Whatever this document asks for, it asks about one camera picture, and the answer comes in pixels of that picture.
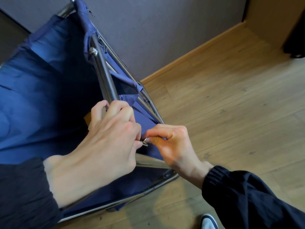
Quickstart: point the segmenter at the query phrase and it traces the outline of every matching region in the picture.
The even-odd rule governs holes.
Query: navy blue fabric
[[[68,154],[87,134],[83,117],[102,95],[91,58],[84,55],[84,41],[88,42],[84,38],[93,30],[88,27],[88,34],[83,30],[86,25],[82,26],[78,15],[84,13],[83,3],[76,3],[77,13],[66,19],[53,16],[0,68],[1,164]],[[143,132],[152,128],[155,120],[135,102],[142,87],[129,79],[108,53],[105,58],[118,71],[113,77],[118,94],[133,105]],[[152,145],[137,152],[162,159]],[[138,193],[163,173],[163,169],[136,168],[63,215]]]

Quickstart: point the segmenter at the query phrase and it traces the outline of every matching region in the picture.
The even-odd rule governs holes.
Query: purple-gray wall
[[[141,80],[242,21],[246,0],[84,0],[95,26]],[[69,0],[0,0],[33,32]]]

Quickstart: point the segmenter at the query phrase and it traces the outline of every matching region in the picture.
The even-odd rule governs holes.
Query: dark object in corner
[[[284,53],[291,54],[290,57],[292,58],[300,59],[305,57],[305,11],[285,42],[283,50]]]

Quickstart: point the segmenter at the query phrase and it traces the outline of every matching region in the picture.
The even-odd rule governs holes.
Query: metal frame
[[[74,0],[71,0],[67,6],[65,6],[61,11],[57,13],[58,16],[66,18],[69,14],[71,14],[74,11]],[[90,50],[89,53],[93,55],[93,61],[94,66],[96,69],[96,73],[98,76],[98,80],[100,83],[101,91],[103,94],[104,99],[106,99],[109,103],[111,103],[113,100],[119,100],[118,94],[116,92],[116,88],[114,87],[114,83],[112,80],[112,76],[109,72],[109,70],[112,70],[113,72],[117,71],[109,64],[109,62],[105,59],[103,56],[103,50],[101,49],[101,45],[104,47],[105,52],[109,53],[111,57],[116,61],[116,63],[120,66],[120,68],[127,74],[128,77],[130,77],[134,82],[141,85],[143,87],[141,94],[142,97],[138,97],[137,102],[145,108],[145,110],[157,121],[162,124],[164,124],[158,110],[156,109],[154,103],[152,102],[150,96],[148,95],[147,91],[145,90],[143,84],[139,81],[136,81],[131,73],[128,71],[125,64],[120,60],[120,58],[116,55],[116,53],[112,50],[112,48],[109,46],[109,44],[106,42],[106,40],[103,38],[101,33],[98,31],[97,34],[94,34],[90,41]],[[116,201],[105,203],[99,207],[87,210],[85,212],[81,212],[66,218],[61,219],[59,222],[63,222],[81,215],[85,215],[90,212],[94,212],[97,210],[111,210],[113,207],[122,204],[122,203],[130,203],[136,199],[139,199],[152,191],[160,188],[161,186],[164,186],[165,184],[177,179],[179,175],[172,169],[168,167],[168,165],[159,159],[151,158],[142,154],[136,154],[136,162],[137,166],[141,167],[151,167],[151,168],[163,168],[168,169],[165,174],[163,175],[163,179],[158,181],[157,183],[153,184],[149,188],[143,190],[139,194],[119,199]]]

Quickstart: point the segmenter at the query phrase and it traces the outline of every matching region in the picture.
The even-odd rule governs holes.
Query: black sleeve
[[[305,228],[305,213],[278,199],[256,175],[215,166],[202,185],[203,198],[225,228]]]
[[[59,220],[42,159],[0,165],[1,228],[51,228]]]

